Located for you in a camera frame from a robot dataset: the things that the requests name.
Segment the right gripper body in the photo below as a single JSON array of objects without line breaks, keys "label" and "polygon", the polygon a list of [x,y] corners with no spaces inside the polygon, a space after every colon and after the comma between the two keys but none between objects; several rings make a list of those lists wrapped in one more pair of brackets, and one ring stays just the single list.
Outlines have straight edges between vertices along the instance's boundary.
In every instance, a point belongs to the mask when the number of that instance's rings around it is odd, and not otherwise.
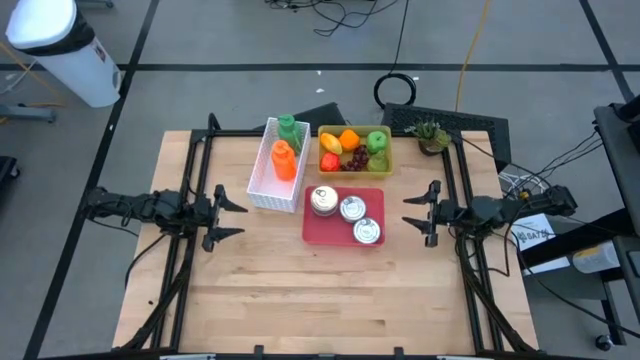
[{"label": "right gripper body", "polygon": [[430,183],[428,192],[426,193],[429,211],[427,213],[427,225],[425,230],[425,245],[429,248],[438,245],[438,233],[436,227],[438,225],[448,225],[453,219],[453,203],[450,200],[439,201],[438,196],[441,192],[441,182],[434,180]]}]

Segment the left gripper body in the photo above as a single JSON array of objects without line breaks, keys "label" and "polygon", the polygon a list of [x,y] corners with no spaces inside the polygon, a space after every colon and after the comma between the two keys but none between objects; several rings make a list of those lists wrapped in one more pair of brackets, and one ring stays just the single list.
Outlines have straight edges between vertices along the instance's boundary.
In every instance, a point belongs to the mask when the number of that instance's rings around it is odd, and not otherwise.
[{"label": "left gripper body", "polygon": [[197,195],[193,203],[194,216],[198,226],[207,229],[202,242],[202,248],[206,252],[212,252],[215,244],[222,239],[222,230],[218,227],[218,215],[223,195],[224,187],[218,184],[215,186],[213,199],[206,195]]}]

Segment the white perforated basket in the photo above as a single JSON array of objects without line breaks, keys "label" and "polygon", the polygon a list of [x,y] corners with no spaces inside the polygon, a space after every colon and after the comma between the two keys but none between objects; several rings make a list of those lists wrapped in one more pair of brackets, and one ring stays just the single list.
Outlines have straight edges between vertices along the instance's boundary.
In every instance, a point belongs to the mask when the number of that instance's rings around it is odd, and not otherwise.
[{"label": "white perforated basket", "polygon": [[301,128],[302,149],[294,156],[296,176],[292,180],[281,180],[271,159],[271,149],[279,139],[278,121],[270,117],[267,121],[256,161],[247,187],[247,194],[255,207],[294,213],[311,144],[311,125],[296,121]]}]

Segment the green label can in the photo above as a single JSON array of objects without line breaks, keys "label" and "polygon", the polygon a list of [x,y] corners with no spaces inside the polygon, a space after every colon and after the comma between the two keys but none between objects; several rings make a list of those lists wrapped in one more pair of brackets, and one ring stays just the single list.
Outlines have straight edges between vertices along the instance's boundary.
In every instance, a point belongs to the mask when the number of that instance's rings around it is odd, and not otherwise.
[{"label": "green label can", "polygon": [[358,196],[346,196],[340,202],[340,214],[348,223],[356,223],[366,215],[366,204]]},{"label": "green label can", "polygon": [[374,219],[364,217],[354,223],[353,236],[360,244],[375,244],[380,239],[381,228]]}]

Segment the green pear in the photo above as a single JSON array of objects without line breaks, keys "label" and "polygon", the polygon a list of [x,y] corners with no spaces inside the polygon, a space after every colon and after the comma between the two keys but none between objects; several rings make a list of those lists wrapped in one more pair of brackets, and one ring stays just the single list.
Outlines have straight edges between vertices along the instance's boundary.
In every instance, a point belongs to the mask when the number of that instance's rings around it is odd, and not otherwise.
[{"label": "green pear", "polygon": [[367,169],[369,172],[387,172],[388,168],[389,162],[384,150],[380,150],[369,157],[367,162]]}]

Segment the orange plastic bottle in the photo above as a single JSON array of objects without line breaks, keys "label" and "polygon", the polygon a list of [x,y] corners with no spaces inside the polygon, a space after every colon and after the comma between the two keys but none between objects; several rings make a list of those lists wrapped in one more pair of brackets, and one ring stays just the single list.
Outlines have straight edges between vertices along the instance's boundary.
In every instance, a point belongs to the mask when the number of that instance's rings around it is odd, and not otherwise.
[{"label": "orange plastic bottle", "polygon": [[271,160],[276,176],[283,181],[296,177],[295,152],[284,140],[277,140],[271,149]]}]

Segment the green apple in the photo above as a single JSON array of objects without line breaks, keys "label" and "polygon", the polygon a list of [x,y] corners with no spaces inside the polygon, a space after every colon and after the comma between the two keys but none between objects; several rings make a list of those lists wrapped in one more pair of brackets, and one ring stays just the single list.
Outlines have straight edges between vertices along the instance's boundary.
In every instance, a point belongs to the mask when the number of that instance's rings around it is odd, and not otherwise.
[{"label": "green apple", "polygon": [[372,131],[367,135],[366,147],[370,154],[376,154],[386,149],[388,136],[383,131]]}]

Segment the red grapes bunch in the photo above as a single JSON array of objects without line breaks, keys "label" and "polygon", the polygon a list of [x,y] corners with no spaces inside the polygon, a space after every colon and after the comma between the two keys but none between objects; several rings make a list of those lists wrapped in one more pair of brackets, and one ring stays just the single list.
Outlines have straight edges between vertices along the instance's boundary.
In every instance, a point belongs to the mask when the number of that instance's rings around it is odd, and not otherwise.
[{"label": "red grapes bunch", "polygon": [[363,171],[369,161],[369,153],[365,145],[356,147],[352,152],[352,159],[343,163],[342,171]]}]

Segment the green plastic bottle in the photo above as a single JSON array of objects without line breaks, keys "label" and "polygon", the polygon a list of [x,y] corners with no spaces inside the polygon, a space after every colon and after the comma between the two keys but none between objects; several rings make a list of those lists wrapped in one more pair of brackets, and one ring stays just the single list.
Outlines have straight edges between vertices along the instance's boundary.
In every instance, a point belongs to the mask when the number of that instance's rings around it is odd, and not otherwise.
[{"label": "green plastic bottle", "polygon": [[301,153],[304,136],[293,115],[283,114],[278,117],[278,135],[280,140],[288,143],[296,155]]}]

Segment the orange fruit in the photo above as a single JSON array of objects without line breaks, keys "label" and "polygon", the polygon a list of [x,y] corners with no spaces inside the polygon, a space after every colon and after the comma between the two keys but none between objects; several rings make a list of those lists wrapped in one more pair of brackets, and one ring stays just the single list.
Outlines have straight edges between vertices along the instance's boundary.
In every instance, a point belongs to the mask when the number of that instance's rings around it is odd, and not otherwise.
[{"label": "orange fruit", "polygon": [[352,129],[346,129],[339,137],[344,152],[352,152],[360,145],[360,136]]}]

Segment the yellow banana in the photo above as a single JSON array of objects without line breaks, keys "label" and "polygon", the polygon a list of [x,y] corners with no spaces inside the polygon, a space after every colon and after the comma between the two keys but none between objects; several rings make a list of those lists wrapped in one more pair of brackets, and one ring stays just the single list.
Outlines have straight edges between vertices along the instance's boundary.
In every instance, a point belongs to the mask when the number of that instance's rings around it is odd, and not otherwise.
[{"label": "yellow banana", "polygon": [[333,154],[336,155],[341,155],[343,153],[343,148],[342,148],[342,144],[339,141],[339,139],[330,133],[327,132],[323,132],[320,135],[320,144],[322,145],[322,147]]}]

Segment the potted succulent plant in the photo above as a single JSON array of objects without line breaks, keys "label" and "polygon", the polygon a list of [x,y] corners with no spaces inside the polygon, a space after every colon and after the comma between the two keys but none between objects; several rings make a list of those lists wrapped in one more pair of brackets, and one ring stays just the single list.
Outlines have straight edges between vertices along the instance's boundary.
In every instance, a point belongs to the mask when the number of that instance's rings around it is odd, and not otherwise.
[{"label": "potted succulent plant", "polygon": [[427,156],[443,152],[451,143],[451,136],[433,120],[416,122],[406,127],[404,132],[417,139],[420,151]]}]

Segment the yellow-green plastic tray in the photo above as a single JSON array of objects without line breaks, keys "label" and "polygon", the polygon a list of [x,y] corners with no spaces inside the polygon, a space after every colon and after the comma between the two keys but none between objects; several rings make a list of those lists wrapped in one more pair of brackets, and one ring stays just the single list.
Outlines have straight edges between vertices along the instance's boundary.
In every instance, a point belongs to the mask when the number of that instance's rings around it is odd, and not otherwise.
[{"label": "yellow-green plastic tray", "polygon": [[[386,147],[386,149],[384,150],[386,152],[386,156],[389,162],[389,168],[387,172],[369,172],[366,168],[363,171],[342,171],[341,169],[337,172],[322,172],[320,170],[320,160],[322,158],[322,156],[327,153],[328,151],[326,151],[322,145],[320,144],[320,135],[323,132],[327,132],[330,134],[335,135],[338,139],[340,137],[340,135],[342,134],[342,132],[346,129],[352,129],[354,130],[359,136],[360,136],[360,145],[365,145],[366,146],[366,139],[367,139],[367,135],[372,132],[372,131],[383,131],[387,134],[388,136],[388,145]],[[388,126],[383,126],[383,125],[361,125],[361,126],[348,126],[348,125],[323,125],[320,126],[318,129],[318,140],[319,140],[319,145],[318,145],[318,171],[319,174],[322,176],[329,176],[329,177],[351,177],[351,178],[383,178],[383,177],[387,177],[390,176],[393,173],[393,160],[392,160],[392,133],[391,133],[391,129]],[[340,159],[341,159],[341,165],[343,163],[345,163],[348,160],[352,159],[352,152],[344,152],[339,155]]]}]

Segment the red plastic tray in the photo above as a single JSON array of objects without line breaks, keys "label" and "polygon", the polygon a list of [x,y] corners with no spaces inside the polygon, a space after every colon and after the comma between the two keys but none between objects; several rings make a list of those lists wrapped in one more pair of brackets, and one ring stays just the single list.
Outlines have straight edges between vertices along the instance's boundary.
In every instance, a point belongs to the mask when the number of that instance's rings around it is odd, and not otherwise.
[{"label": "red plastic tray", "polygon": [[340,200],[346,196],[358,196],[366,205],[366,217],[375,221],[380,235],[373,243],[363,243],[354,235],[354,225],[348,223],[336,210],[329,216],[320,216],[312,210],[311,194],[317,186],[305,189],[303,240],[312,245],[332,245],[347,247],[379,247],[385,242],[384,193],[377,188],[335,187]]}]

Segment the white paper label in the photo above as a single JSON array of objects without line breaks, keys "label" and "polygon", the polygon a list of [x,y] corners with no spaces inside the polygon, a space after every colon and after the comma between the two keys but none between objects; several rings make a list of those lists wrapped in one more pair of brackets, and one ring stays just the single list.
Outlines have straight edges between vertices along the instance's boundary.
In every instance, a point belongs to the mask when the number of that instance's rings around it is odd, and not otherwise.
[{"label": "white paper label", "polygon": [[555,233],[544,214],[516,220],[511,227],[511,233],[521,250],[527,250],[555,237]]}]

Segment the white plastic container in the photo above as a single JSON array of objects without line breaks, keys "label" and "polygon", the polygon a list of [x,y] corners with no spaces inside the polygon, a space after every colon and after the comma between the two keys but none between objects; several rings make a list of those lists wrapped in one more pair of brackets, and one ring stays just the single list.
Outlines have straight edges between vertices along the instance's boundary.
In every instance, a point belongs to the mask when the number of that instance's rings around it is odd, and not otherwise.
[{"label": "white plastic container", "polygon": [[591,274],[620,266],[612,241],[576,252],[572,257],[573,266],[581,273]]}]

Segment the white trash bin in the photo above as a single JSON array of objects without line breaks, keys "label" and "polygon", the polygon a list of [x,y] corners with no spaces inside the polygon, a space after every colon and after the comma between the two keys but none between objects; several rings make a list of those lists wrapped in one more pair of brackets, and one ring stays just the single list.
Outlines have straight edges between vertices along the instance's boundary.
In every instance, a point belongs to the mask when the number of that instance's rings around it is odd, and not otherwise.
[{"label": "white trash bin", "polygon": [[120,99],[121,72],[75,0],[18,0],[5,35],[89,106]]}]

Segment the dark side desk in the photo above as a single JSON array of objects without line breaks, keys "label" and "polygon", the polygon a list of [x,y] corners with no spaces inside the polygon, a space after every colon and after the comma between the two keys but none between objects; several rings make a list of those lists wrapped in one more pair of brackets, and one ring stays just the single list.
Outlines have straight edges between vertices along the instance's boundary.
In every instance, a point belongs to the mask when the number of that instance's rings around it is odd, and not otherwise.
[{"label": "dark side desk", "polygon": [[640,95],[626,104],[594,109],[595,127],[633,227],[630,235],[613,238],[632,305],[640,322]]}]

